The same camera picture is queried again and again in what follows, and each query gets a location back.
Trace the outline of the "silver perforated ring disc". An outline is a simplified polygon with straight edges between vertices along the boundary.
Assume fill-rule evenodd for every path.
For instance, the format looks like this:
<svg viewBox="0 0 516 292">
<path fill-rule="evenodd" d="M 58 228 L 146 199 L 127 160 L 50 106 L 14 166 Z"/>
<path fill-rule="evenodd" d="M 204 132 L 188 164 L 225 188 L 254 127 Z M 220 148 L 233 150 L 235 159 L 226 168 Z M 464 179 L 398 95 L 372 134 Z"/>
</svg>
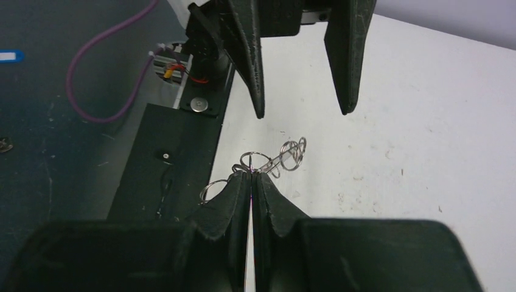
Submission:
<svg viewBox="0 0 516 292">
<path fill-rule="evenodd" d="M 293 172 L 296 171 L 302 165 L 304 156 L 307 148 L 307 139 L 301 136 L 296 140 L 287 140 L 282 144 L 279 149 L 279 153 L 274 156 L 268 156 L 265 153 L 259 151 L 247 151 L 244 152 L 239 162 L 233 164 L 231 167 L 232 173 L 226 179 L 218 179 L 209 182 L 199 193 L 200 202 L 197 204 L 198 207 L 205 207 L 210 204 L 211 201 L 217 200 L 219 195 L 222 195 L 223 191 L 229 186 L 231 181 L 244 173 L 265 173 L 272 175 L 273 178 L 280 178 L 281 171 Z M 209 189 L 216 184 L 225 183 L 225 187 L 212 198 L 208 198 Z"/>
</svg>

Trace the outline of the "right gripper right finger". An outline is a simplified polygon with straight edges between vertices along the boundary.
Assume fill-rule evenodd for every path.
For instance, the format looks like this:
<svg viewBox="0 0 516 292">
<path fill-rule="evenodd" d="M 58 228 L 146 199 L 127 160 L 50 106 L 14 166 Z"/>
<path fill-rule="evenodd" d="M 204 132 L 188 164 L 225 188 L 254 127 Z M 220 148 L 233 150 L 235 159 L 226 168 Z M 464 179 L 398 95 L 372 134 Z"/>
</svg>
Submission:
<svg viewBox="0 0 516 292">
<path fill-rule="evenodd" d="M 481 291 L 456 235 L 431 220 L 312 218 L 252 176 L 257 291 Z"/>
</svg>

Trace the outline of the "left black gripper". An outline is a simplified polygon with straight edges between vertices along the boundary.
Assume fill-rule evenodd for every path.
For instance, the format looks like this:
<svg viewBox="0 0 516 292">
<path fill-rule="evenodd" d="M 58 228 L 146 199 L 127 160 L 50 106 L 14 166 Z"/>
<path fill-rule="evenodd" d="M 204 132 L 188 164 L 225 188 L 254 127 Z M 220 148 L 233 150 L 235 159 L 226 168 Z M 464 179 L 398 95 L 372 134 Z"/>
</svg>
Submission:
<svg viewBox="0 0 516 292">
<path fill-rule="evenodd" d="M 207 1 L 190 4 L 221 34 L 223 47 L 248 88 L 256 117 L 265 115 L 260 38 L 291 37 L 301 26 L 326 22 L 324 36 L 343 115 L 358 103 L 366 38 L 376 0 Z"/>
</svg>

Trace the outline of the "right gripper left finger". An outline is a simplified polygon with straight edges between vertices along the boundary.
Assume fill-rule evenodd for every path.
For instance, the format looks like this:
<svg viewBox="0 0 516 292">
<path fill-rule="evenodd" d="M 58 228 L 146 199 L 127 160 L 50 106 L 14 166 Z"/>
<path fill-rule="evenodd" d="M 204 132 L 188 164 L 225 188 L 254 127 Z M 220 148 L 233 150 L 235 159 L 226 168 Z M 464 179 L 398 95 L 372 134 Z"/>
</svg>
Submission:
<svg viewBox="0 0 516 292">
<path fill-rule="evenodd" d="M 54 222 L 36 230 L 2 291 L 243 291 L 251 174 L 180 221 Z"/>
</svg>

